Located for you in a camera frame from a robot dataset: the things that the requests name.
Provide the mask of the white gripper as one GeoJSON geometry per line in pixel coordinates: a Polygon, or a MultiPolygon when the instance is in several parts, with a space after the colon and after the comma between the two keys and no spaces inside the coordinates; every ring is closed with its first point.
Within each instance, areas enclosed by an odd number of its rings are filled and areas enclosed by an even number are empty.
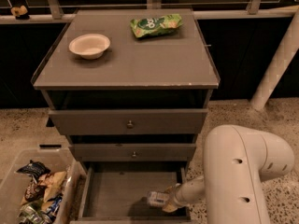
{"type": "Polygon", "coordinates": [[[183,196],[183,188],[183,184],[176,184],[165,189],[164,192],[170,194],[170,203],[162,208],[164,212],[173,213],[178,208],[182,208],[187,204],[183,196]]]}

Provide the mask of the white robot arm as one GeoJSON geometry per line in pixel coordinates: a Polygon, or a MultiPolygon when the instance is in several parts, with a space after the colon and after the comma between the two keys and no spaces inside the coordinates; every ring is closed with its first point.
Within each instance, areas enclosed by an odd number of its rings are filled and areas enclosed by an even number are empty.
{"type": "Polygon", "coordinates": [[[183,188],[192,224],[299,224],[295,98],[272,94],[298,50],[295,12],[208,12],[199,27],[221,79],[183,188]]]}

